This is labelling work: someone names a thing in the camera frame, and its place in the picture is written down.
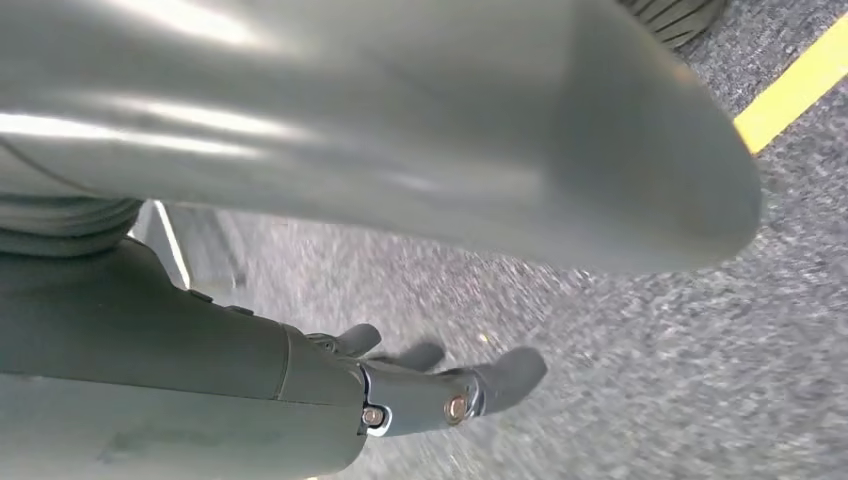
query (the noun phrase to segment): yellow road line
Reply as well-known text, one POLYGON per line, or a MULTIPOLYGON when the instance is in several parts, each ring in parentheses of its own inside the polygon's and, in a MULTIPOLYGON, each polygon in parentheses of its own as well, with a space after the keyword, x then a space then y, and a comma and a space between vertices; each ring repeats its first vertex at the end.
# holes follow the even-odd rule
POLYGON ((758 153, 765 148, 845 75, 848 75, 848 14, 837 20, 736 117, 736 129, 748 149, 758 153))

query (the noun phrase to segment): bolt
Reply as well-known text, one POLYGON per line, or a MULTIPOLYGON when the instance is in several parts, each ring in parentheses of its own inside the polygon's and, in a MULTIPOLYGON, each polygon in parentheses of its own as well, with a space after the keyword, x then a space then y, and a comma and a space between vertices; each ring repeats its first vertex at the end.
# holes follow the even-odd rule
POLYGON ((448 420, 448 425, 459 425, 465 420, 465 415, 468 412, 468 397, 459 395, 448 400, 445 404, 445 417, 448 420))
POLYGON ((365 407, 362 410, 362 423, 369 427, 379 427, 383 424, 385 417, 383 410, 377 407, 365 407))

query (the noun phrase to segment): motorcycle tire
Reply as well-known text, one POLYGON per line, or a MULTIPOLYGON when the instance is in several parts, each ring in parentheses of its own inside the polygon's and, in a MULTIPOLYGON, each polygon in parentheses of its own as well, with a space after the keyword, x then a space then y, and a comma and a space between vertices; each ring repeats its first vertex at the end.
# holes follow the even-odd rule
POLYGON ((727 0, 618 0, 654 36, 677 48, 712 25, 727 0))

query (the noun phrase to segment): gray painted metal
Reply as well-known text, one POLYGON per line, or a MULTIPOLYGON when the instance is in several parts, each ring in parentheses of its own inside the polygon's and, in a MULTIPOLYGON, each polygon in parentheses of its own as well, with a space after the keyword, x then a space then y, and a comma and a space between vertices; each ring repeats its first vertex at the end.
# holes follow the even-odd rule
POLYGON ((420 343, 399 357, 360 363, 366 403, 384 413, 383 421, 368 429, 369 435, 393 437, 439 430, 501 412, 524 400, 548 372, 538 351, 519 347, 493 363, 425 373, 443 356, 443 350, 420 343), (456 400, 461 401, 459 413, 455 405, 450 406, 456 400))
POLYGON ((0 373, 0 478, 303 480, 356 458, 361 408, 0 373))
POLYGON ((0 255, 0 478, 297 479, 365 442, 353 362, 173 287, 124 240, 0 255))
POLYGON ((97 195, 619 270, 758 226, 731 123, 613 2, 8 0, 0 56, 0 137, 97 195))

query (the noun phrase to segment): road marking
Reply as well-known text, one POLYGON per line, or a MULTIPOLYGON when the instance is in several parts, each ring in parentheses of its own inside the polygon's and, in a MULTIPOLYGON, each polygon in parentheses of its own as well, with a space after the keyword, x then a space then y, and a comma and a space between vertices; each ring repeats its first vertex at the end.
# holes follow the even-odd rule
POLYGON ((168 238, 168 246, 171 247, 171 254, 174 257, 174 262, 177 264, 177 270, 180 271, 180 277, 183 280, 183 286, 186 290, 191 288, 191 274, 188 271, 183 251, 180 248, 180 242, 177 241, 177 234, 174 233, 174 224, 171 223, 171 218, 168 216, 168 210, 165 205, 159 200, 153 201, 153 207, 159 212, 159 219, 162 220, 162 226, 165 228, 165 236, 168 238))
POLYGON ((734 124, 756 154, 848 75, 848 14, 762 92, 734 124))

